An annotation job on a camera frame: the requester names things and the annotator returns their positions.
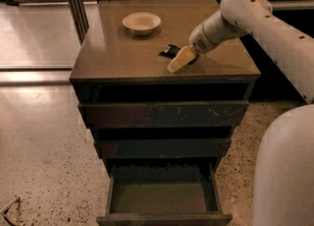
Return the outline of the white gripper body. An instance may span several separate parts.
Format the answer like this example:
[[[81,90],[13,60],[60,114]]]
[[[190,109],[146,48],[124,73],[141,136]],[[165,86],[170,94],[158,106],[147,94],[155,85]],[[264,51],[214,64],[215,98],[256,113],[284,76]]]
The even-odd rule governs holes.
[[[204,24],[198,25],[190,34],[188,38],[189,44],[199,54],[205,54],[217,47],[212,41],[208,39],[204,31]]]

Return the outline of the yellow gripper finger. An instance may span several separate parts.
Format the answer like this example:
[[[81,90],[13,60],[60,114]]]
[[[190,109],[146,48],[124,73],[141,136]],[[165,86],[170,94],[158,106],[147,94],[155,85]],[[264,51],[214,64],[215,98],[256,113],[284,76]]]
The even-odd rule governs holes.
[[[176,55],[176,57],[170,62],[167,70],[170,73],[175,73],[176,71],[187,65],[189,62],[194,60],[196,56],[197,53],[192,46],[184,46]]]

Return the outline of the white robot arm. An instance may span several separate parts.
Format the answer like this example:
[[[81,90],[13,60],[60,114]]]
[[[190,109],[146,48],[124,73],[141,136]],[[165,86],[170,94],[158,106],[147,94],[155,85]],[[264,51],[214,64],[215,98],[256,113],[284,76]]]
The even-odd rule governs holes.
[[[255,165],[252,226],[314,226],[314,38],[273,15],[267,0],[221,0],[171,61],[174,73],[224,41],[251,35],[306,104],[266,130]]]

